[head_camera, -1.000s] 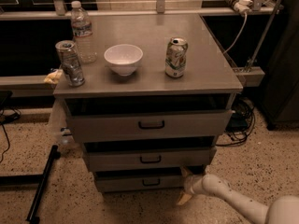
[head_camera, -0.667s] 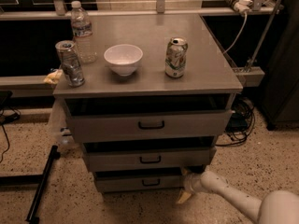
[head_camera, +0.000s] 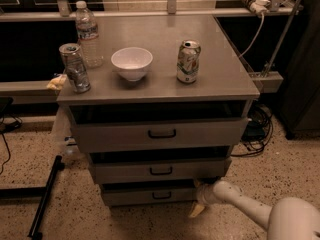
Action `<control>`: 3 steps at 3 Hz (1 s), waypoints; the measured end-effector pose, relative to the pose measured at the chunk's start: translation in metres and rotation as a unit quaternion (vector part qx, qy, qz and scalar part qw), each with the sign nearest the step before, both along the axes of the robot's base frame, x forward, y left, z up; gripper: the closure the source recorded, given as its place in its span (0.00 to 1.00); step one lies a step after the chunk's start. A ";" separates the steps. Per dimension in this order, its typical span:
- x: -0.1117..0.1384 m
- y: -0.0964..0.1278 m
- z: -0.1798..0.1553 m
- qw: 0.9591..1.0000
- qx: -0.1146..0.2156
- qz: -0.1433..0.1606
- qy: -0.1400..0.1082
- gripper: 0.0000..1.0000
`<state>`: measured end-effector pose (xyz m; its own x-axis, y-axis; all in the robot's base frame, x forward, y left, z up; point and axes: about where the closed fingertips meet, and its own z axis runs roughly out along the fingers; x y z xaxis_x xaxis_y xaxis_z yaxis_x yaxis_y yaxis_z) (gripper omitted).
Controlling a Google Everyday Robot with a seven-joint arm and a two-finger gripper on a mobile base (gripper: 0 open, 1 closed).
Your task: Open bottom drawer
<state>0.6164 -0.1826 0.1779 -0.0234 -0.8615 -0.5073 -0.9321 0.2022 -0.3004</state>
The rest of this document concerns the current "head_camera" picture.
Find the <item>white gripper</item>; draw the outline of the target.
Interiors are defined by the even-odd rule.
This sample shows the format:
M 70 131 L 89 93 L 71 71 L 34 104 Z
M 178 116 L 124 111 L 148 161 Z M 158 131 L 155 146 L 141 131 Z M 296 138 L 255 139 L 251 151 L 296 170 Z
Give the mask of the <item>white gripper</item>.
M 195 218 L 200 215 L 204 211 L 205 206 L 221 203 L 221 201 L 214 193 L 213 184 L 202 183 L 198 180 L 193 180 L 193 184 L 197 188 L 196 200 L 198 203 L 194 202 L 192 204 L 191 210 L 188 215 L 189 218 Z

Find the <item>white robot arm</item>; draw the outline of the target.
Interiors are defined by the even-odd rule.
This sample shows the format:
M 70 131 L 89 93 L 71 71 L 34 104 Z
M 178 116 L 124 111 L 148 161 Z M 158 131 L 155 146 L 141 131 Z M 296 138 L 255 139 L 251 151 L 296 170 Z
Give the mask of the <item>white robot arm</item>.
M 189 213 L 198 216 L 213 204 L 229 204 L 267 232 L 267 240 L 320 240 L 320 211 L 296 197 L 278 200 L 268 206 L 246 196 L 243 190 L 225 180 L 213 184 L 194 181 L 196 199 Z

